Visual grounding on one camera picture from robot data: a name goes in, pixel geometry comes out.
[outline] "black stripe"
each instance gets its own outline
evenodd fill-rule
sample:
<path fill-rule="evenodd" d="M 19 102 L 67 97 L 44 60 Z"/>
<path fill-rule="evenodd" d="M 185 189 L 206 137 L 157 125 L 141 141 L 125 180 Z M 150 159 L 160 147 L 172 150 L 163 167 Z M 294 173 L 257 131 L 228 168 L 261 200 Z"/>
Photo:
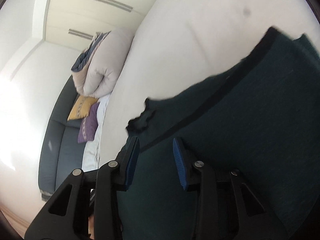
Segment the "black stripe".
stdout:
<path fill-rule="evenodd" d="M 182 119 L 165 133 L 140 148 L 140 152 L 142 153 L 161 141 L 169 138 L 178 130 L 186 127 L 190 123 L 200 118 L 210 108 L 219 103 L 264 58 L 279 34 L 280 33 L 275 28 L 269 28 L 267 33 L 253 49 L 250 55 L 243 60 L 240 67 L 236 69 L 229 78 L 226 79 L 225 83 L 212 96 L 204 101 L 204 103 L 199 106 L 191 115 Z"/>

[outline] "purple cushion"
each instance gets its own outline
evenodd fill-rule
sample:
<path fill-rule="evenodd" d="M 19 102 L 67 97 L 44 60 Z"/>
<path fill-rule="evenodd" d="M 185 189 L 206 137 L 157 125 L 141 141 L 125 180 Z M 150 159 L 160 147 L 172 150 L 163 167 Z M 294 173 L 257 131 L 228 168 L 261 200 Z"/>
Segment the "purple cushion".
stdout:
<path fill-rule="evenodd" d="M 78 143 L 93 141 L 98 128 L 97 109 L 99 102 L 90 107 L 89 116 L 82 119 L 78 135 Z"/>

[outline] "white wall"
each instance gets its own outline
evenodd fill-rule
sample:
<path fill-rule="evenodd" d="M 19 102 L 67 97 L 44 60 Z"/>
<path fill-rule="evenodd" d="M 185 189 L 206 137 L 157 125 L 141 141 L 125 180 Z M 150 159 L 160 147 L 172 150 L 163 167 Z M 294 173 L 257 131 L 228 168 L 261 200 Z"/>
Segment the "white wall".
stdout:
<path fill-rule="evenodd" d="M 35 0 L 7 0 L 0 10 L 0 70 L 32 35 Z"/>
<path fill-rule="evenodd" d="M 0 202 L 27 222 L 44 204 L 38 188 L 43 138 L 79 54 L 44 42 L 12 81 L 0 80 Z"/>

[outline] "metal rivet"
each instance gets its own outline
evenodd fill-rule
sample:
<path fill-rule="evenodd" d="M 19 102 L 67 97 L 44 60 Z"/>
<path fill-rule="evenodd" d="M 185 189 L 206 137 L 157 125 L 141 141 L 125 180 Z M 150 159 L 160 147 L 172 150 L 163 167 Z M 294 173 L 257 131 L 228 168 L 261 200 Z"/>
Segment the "metal rivet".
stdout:
<path fill-rule="evenodd" d="M 202 161 L 196 161 L 195 162 L 195 166 L 198 167 L 198 168 L 201 168 L 203 167 L 204 163 Z"/>
<path fill-rule="evenodd" d="M 75 176 L 80 175 L 80 174 L 81 174 L 81 169 L 75 169 L 75 170 L 73 170 L 72 174 L 75 175 Z"/>
<path fill-rule="evenodd" d="M 239 171 L 239 170 L 237 170 L 237 169 L 235 169 L 235 170 L 231 171 L 231 174 L 232 174 L 232 175 L 235 175 L 235 176 L 238 176 L 238 175 L 239 175 L 239 173 L 240 173 L 240 171 Z"/>
<path fill-rule="evenodd" d="M 108 165 L 109 165 L 109 167 L 114 168 L 114 167 L 118 166 L 118 163 L 116 161 L 111 161 L 111 162 L 109 162 Z"/>

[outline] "wardrobe handle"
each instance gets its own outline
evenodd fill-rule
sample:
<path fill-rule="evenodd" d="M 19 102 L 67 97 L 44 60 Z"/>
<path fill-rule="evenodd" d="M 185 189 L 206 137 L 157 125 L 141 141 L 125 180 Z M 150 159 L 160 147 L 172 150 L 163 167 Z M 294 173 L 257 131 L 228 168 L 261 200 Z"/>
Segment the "wardrobe handle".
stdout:
<path fill-rule="evenodd" d="M 115 1 L 115 0 L 95 0 L 95 1 L 98 1 L 98 2 L 103 2 L 103 3 L 107 3 L 109 5 L 112 5 L 112 6 L 115 6 L 117 8 L 120 8 L 122 10 L 125 10 L 127 12 L 131 12 L 133 7 L 129 6 L 129 5 L 126 5 L 124 3 L 120 3 L 118 1 Z"/>
<path fill-rule="evenodd" d="M 82 33 L 82 32 L 76 31 L 76 30 L 72 30 L 72 29 L 69 29 L 68 34 L 71 34 L 71 35 L 74 35 L 74 36 L 78 36 L 78 37 L 81 37 L 81 38 L 84 38 L 84 39 L 87 39 L 87 40 L 92 40 L 93 39 L 93 36 L 90 35 L 90 34 Z"/>

